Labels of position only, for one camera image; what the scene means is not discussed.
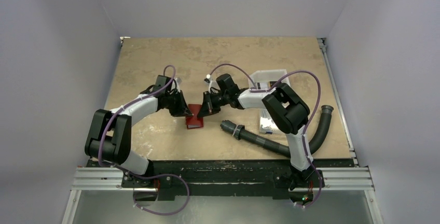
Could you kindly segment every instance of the wooden table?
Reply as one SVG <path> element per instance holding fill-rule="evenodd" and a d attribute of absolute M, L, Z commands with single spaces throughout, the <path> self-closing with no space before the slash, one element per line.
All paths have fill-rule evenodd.
<path fill-rule="evenodd" d="M 106 109 L 134 99 L 156 81 L 163 68 L 173 64 L 188 104 L 201 104 L 207 90 L 203 79 L 221 63 L 235 64 L 247 73 L 257 70 L 306 69 L 321 82 L 320 106 L 334 107 L 332 124 L 315 158 L 349 158 L 347 138 L 318 42 L 314 37 L 197 37 L 126 38 L 121 50 Z M 229 73 L 239 87 L 248 87 L 246 77 L 233 67 L 223 66 L 214 78 Z M 306 74 L 290 77 L 292 88 L 313 109 L 317 97 L 314 79 Z M 320 111 L 311 123 L 308 136 L 318 125 Z M 259 110 L 237 110 L 223 106 L 220 113 L 205 117 L 204 128 L 187 130 L 185 118 L 173 118 L 168 110 L 147 116 L 132 129 L 132 149 L 153 160 L 228 160 L 284 158 L 246 141 L 238 141 L 220 129 L 222 120 L 244 124 L 258 133 Z M 284 135 L 265 135 L 287 145 Z"/>

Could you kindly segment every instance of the white wall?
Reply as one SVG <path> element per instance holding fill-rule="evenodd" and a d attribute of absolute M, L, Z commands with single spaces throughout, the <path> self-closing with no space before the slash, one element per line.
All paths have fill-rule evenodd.
<path fill-rule="evenodd" d="M 0 0 L 1 223 L 60 223 L 119 38 L 98 0 Z"/>
<path fill-rule="evenodd" d="M 438 223 L 439 0 L 349 0 L 328 56 L 387 223 Z"/>
<path fill-rule="evenodd" d="M 325 37 L 347 0 L 102 0 L 121 36 Z"/>

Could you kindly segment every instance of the black hose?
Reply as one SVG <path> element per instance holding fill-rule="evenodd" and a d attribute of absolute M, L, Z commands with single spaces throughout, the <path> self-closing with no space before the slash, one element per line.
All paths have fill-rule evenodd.
<path fill-rule="evenodd" d="M 321 107 L 321 118 L 318 123 L 318 128 L 315 135 L 309 142 L 310 153 L 315 153 L 322 145 L 327 136 L 330 128 L 330 122 L 332 120 L 333 107 L 324 105 Z M 259 136 L 255 133 L 244 129 L 244 125 L 236 125 L 229 120 L 223 120 L 220 124 L 223 131 L 232 134 L 236 139 L 244 139 L 252 144 L 259 145 L 267 150 L 281 154 L 286 157 L 290 157 L 290 151 L 288 146 L 282 145 L 278 142 L 272 141 L 265 137 Z"/>

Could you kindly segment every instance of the red object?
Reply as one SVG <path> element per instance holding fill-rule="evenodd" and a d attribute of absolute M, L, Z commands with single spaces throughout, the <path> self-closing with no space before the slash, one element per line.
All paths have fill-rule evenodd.
<path fill-rule="evenodd" d="M 203 127 L 203 118 L 197 118 L 202 105 L 188 104 L 188 108 L 192 113 L 191 117 L 186 117 L 186 129 L 196 129 Z"/>

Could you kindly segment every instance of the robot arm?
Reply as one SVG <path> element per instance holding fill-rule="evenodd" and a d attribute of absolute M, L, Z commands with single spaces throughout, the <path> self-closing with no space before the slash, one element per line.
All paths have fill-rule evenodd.
<path fill-rule="evenodd" d="M 148 174 L 147 171 L 152 170 L 153 165 L 151 160 L 138 155 L 131 149 L 131 127 L 146 116 L 164 108 L 168 109 L 173 117 L 192 116 L 185 102 L 183 92 L 175 81 L 155 96 L 146 98 L 147 95 L 158 91 L 170 80 L 170 77 L 159 75 L 154 85 L 151 85 L 137 96 L 137 98 L 142 99 L 141 101 L 123 109 L 112 122 L 113 136 L 108 136 L 103 132 L 110 117 L 120 108 L 110 111 L 103 109 L 96 111 L 85 145 L 86 154 L 97 158 L 101 137 L 106 135 L 102 151 L 104 160 L 116 163 L 138 175 Z"/>
<path fill-rule="evenodd" d="M 310 109 L 289 85 L 281 83 L 269 92 L 252 92 L 247 88 L 239 89 L 229 74 L 220 75 L 216 82 L 220 89 L 203 93 L 203 104 L 198 117 L 218 113 L 220 107 L 226 104 L 237 109 L 265 108 L 277 127 L 286 135 L 292 167 L 298 171 L 309 168 L 307 157 L 310 161 L 313 161 L 313 157 L 310 155 L 307 137 L 304 146 L 302 135 Z"/>

